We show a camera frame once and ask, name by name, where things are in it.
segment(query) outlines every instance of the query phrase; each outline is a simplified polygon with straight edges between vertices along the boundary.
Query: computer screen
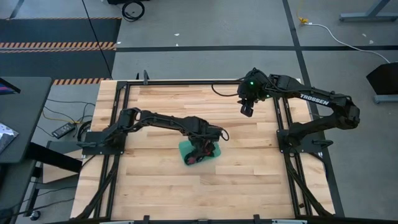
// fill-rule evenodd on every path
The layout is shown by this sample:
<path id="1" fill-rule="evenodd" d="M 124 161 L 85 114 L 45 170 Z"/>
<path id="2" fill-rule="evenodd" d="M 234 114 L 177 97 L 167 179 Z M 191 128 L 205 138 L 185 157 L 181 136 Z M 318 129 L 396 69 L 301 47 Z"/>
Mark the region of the computer screen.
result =
<path id="1" fill-rule="evenodd" d="M 0 78 L 0 95 L 20 93 L 21 90 L 15 87 L 13 84 Z"/>

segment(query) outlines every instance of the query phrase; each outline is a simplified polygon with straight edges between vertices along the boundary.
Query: white cable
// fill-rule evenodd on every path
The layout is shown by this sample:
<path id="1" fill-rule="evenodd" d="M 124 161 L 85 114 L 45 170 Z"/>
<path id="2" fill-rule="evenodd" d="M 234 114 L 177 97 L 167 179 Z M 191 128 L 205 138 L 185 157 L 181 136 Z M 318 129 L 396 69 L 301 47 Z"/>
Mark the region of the white cable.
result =
<path id="1" fill-rule="evenodd" d="M 330 29 L 327 28 L 327 27 L 324 26 L 324 25 L 321 25 L 321 24 L 313 24 L 313 23 L 311 23 L 311 22 L 306 22 L 305 25 L 323 27 L 323 28 L 325 28 L 325 29 L 329 32 L 329 34 L 331 35 L 332 38 L 334 38 L 335 41 L 337 41 L 337 42 L 339 42 L 339 43 L 341 43 L 341 44 L 343 44 L 343 45 L 345 45 L 345 46 L 347 46 L 347 47 L 351 47 L 352 49 L 358 50 L 358 51 L 374 53 L 374 54 L 376 54 L 376 55 L 382 57 L 387 63 L 390 63 L 390 61 L 388 61 L 383 55 L 381 55 L 381 54 L 379 54 L 379 53 L 377 53 L 377 52 L 374 52 L 374 51 L 372 51 L 372 50 L 362 50 L 362 49 L 359 49 L 359 48 L 356 48 L 356 47 L 353 47 L 353 46 L 351 46 L 351 45 L 348 45 L 348 44 L 346 44 L 346 43 L 341 42 L 340 40 L 338 40 L 338 39 L 331 33 Z"/>

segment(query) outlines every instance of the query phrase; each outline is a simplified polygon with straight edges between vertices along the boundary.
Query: concrete floor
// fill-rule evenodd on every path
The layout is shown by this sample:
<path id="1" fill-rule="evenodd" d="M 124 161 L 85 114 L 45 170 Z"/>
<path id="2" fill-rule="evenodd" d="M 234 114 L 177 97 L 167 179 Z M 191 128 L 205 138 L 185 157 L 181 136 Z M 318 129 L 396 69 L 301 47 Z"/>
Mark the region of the concrete floor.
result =
<path id="1" fill-rule="evenodd" d="M 8 17 L 17 0 L 6 0 L 0 18 Z M 85 0 L 92 17 L 120 16 L 116 6 L 100 0 Z M 298 14 L 311 22 L 328 26 L 336 37 L 351 45 L 398 45 L 398 22 L 340 23 L 341 12 L 361 12 L 374 0 L 304 0 Z M 217 45 L 293 46 L 284 7 L 280 0 L 152 0 L 144 2 L 144 17 L 133 23 L 122 21 L 118 47 L 175 47 Z M 320 27 L 302 27 L 295 18 L 299 0 L 289 0 L 298 38 L 302 46 L 336 46 Z M 398 12 L 393 0 L 383 11 Z M 17 17 L 85 17 L 80 0 L 25 0 Z M 380 52 L 391 62 L 398 51 Z M 329 148 L 347 217 L 398 220 L 398 152 L 395 137 L 398 105 L 375 105 L 373 89 L 366 75 L 384 61 L 376 55 L 355 52 L 303 52 L 310 81 L 324 90 L 351 95 L 361 109 L 361 124 L 351 131 L 329 130 L 325 135 L 335 143 Z M 173 51 L 118 52 L 113 68 L 115 79 L 134 79 L 148 71 L 155 78 L 238 78 L 253 67 L 265 73 L 302 78 L 294 51 Z M 49 98 L 95 102 L 98 85 L 53 86 Z M 48 102 L 50 108 L 79 118 L 82 105 Z M 319 107 L 320 114 L 329 113 Z M 54 118 L 56 114 L 48 113 Z M 39 125 L 52 131 L 62 122 L 40 119 Z M 45 144 L 45 133 L 36 130 L 34 141 Z M 36 206 L 74 196 L 74 190 L 42 197 Z M 43 209 L 35 223 L 66 220 L 71 203 L 57 209 Z M 19 218 L 18 223 L 29 223 Z"/>

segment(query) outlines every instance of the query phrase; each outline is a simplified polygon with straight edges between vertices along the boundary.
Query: yellow cable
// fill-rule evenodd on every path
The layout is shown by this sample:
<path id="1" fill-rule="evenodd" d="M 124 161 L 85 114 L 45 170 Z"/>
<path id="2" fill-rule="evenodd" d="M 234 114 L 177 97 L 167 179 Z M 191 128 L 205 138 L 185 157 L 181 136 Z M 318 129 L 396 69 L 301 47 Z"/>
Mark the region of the yellow cable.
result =
<path id="1" fill-rule="evenodd" d="M 304 0 L 300 0 L 300 3 L 298 4 L 298 7 L 296 9 L 296 17 L 299 19 L 299 21 L 304 24 L 306 22 L 308 22 L 308 19 L 306 18 L 302 18 L 299 16 L 299 11 L 301 10 L 301 7 L 303 6 Z"/>
<path id="2" fill-rule="evenodd" d="M 49 120 L 53 120 L 53 121 L 64 121 L 64 122 L 68 122 L 68 123 L 72 123 L 72 124 L 80 124 L 81 123 L 80 121 L 68 121 L 68 120 L 65 120 L 65 119 L 48 118 L 48 117 L 45 116 L 44 110 L 42 111 L 42 114 L 43 114 L 43 117 L 45 119 L 49 119 Z"/>

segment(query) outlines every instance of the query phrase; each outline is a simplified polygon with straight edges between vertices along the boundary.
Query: green sponge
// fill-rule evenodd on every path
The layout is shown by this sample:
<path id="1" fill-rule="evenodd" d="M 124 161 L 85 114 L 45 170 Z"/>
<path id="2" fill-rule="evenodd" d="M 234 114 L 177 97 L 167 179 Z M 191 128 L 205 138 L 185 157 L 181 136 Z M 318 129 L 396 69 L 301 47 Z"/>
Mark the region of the green sponge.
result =
<path id="1" fill-rule="evenodd" d="M 200 161 L 200 162 L 205 162 L 206 160 L 214 159 L 214 158 L 216 158 L 216 157 L 221 155 L 221 149 L 220 149 L 220 146 L 218 145 L 218 142 L 214 142 L 213 144 L 214 144 L 214 147 L 216 148 L 213 151 L 214 157 L 205 156 L 203 158 L 203 160 Z M 190 153 L 190 152 L 192 152 L 194 150 L 194 147 L 191 145 L 190 141 L 180 142 L 180 144 L 178 144 L 178 148 L 180 149 L 180 154 L 181 154 L 182 161 L 184 161 L 185 156 L 188 153 Z"/>

